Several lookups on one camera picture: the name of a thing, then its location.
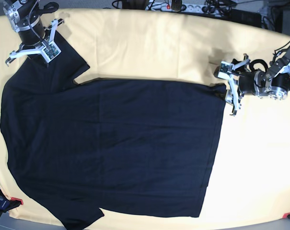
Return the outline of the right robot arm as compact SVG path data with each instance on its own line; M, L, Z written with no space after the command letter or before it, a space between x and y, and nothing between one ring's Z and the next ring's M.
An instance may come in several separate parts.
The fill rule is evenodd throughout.
M5 64L27 56L30 59L40 57L46 66L54 60L61 50L55 42L55 34L63 19L53 19L51 25L45 27L41 16L54 13L59 9L56 2L49 2L42 9L37 0L5 0L3 11L12 29L19 35L21 44L17 51L12 51Z

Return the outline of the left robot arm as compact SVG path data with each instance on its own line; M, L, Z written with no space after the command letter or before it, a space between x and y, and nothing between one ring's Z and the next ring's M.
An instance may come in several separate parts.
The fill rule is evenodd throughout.
M290 41L274 50L269 64L262 59L251 61L247 54L243 61L221 62L217 78L226 80L230 87L224 100L232 105L232 116L241 109L241 100L246 95L286 99L290 91Z

